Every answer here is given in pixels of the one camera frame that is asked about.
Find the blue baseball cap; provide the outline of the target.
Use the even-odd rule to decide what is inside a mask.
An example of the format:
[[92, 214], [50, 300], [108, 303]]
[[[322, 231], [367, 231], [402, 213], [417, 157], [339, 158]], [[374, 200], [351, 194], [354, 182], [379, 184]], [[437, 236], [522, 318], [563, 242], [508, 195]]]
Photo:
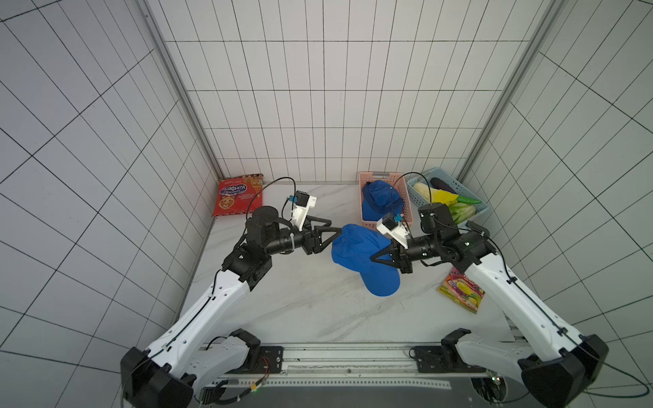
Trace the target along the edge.
[[388, 238], [356, 224], [347, 224], [332, 244], [332, 260], [360, 274], [369, 292], [389, 297], [401, 285], [400, 272], [392, 266], [372, 262], [372, 256], [391, 244]]

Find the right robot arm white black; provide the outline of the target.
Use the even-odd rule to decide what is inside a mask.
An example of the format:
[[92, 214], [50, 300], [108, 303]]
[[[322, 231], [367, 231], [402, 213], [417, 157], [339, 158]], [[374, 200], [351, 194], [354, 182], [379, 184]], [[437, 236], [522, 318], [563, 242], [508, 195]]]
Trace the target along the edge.
[[489, 231], [472, 221], [457, 226], [444, 204], [418, 209], [422, 236], [411, 237], [400, 216], [389, 212], [377, 229], [392, 243], [374, 263], [408, 274], [413, 263], [438, 258], [466, 275], [494, 300], [524, 335], [526, 344], [489, 341], [457, 329], [440, 342], [446, 368], [480, 367], [523, 384], [546, 407], [565, 407], [593, 384], [609, 348], [597, 335], [584, 336], [557, 316], [504, 263]]

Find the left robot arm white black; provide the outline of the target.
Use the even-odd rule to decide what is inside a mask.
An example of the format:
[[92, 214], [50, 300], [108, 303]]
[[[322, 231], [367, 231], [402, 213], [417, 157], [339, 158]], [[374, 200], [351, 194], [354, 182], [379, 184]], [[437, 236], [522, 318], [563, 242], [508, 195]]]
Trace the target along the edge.
[[122, 357], [121, 402], [133, 407], [227, 406], [263, 385], [256, 380], [235, 397], [223, 397], [231, 372], [251, 372], [270, 363], [260, 341], [238, 329], [220, 343], [209, 336], [226, 312], [248, 296], [272, 267], [276, 254], [301, 248], [321, 253], [342, 231], [330, 220], [312, 217], [297, 207], [287, 220], [270, 206], [256, 209], [212, 283], [183, 316], [144, 350], [131, 348]]

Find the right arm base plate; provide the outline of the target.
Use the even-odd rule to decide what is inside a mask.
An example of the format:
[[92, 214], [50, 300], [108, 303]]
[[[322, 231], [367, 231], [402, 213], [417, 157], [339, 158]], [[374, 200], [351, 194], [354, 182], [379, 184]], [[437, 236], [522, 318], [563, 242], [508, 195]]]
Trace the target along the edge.
[[448, 346], [416, 346], [410, 349], [409, 357], [416, 362], [419, 373], [481, 374], [486, 372], [484, 368], [463, 362], [457, 351]]

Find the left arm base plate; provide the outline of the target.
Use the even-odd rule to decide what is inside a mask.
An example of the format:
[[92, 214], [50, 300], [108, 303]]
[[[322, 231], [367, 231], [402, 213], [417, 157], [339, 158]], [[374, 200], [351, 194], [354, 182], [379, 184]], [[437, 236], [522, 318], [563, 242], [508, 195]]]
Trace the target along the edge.
[[252, 375], [281, 373], [284, 351], [282, 346], [261, 346], [255, 353], [248, 355], [243, 366], [237, 371]]

